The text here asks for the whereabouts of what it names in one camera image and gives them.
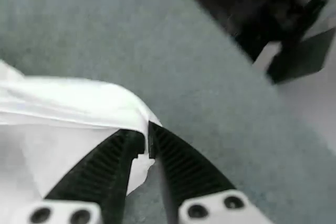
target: gray carpet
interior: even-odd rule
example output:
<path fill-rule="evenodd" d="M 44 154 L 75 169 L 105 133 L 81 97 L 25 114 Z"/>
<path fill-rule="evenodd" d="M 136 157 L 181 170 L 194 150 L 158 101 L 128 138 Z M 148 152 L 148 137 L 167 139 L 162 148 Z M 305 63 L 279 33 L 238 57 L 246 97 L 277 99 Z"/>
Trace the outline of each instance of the gray carpet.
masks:
<path fill-rule="evenodd" d="M 336 219 L 335 156 L 193 0 L 0 0 L 0 53 L 130 89 L 276 223 Z M 165 223 L 155 170 L 125 223 Z"/>

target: screw hole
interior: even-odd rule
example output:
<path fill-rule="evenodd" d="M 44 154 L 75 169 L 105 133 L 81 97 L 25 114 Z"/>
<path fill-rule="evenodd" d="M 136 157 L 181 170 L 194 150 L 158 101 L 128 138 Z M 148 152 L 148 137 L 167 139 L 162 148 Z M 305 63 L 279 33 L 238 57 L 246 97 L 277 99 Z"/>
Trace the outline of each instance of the screw hole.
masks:
<path fill-rule="evenodd" d="M 71 224 L 87 224 L 90 220 L 90 212 L 88 210 L 78 210 L 71 216 Z"/>
<path fill-rule="evenodd" d="M 47 207 L 39 208 L 35 210 L 33 214 L 31 215 L 30 222 L 34 224 L 43 223 L 49 219 L 50 214 L 51 214 L 51 211 L 49 208 Z"/>
<path fill-rule="evenodd" d="M 224 205 L 228 208 L 228 209 L 240 209 L 244 207 L 244 203 L 241 199 L 239 199 L 236 196 L 230 196 L 227 197 L 224 200 Z"/>
<path fill-rule="evenodd" d="M 208 211 L 201 205 L 192 205 L 188 209 L 188 215 L 190 218 L 200 219 L 208 215 Z"/>

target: ridged rubber pad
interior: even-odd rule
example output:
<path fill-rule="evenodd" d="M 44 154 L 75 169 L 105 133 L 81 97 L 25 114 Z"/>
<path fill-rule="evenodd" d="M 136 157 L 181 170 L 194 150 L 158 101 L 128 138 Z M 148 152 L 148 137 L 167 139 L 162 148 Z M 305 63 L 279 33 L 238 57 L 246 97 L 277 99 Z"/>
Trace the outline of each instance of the ridged rubber pad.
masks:
<path fill-rule="evenodd" d="M 121 223 L 132 160 L 144 153 L 144 136 L 119 130 L 85 156 L 46 199 L 100 205 L 104 223 Z"/>
<path fill-rule="evenodd" d="M 178 136 L 150 123 L 152 155 L 160 162 L 167 215 L 177 223 L 179 206 L 187 199 L 235 189 L 203 155 Z"/>

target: white wall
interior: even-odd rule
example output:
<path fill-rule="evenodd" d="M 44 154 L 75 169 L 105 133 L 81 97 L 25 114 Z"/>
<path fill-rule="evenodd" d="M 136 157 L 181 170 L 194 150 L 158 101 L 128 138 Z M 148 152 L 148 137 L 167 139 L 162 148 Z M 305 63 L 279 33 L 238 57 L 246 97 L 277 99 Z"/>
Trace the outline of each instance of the white wall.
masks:
<path fill-rule="evenodd" d="M 336 152 L 336 39 L 324 68 L 278 86 L 280 95 Z"/>

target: white fabric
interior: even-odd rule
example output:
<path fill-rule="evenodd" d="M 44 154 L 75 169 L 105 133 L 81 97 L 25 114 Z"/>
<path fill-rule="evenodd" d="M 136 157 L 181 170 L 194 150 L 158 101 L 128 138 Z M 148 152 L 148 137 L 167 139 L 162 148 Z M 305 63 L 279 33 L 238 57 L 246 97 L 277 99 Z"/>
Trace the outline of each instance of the white fabric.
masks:
<path fill-rule="evenodd" d="M 0 219 L 44 197 L 87 153 L 118 129 L 143 133 L 160 125 L 132 92 L 104 82 L 24 77 L 0 62 Z M 140 186 L 153 160 L 132 163 L 128 192 Z"/>

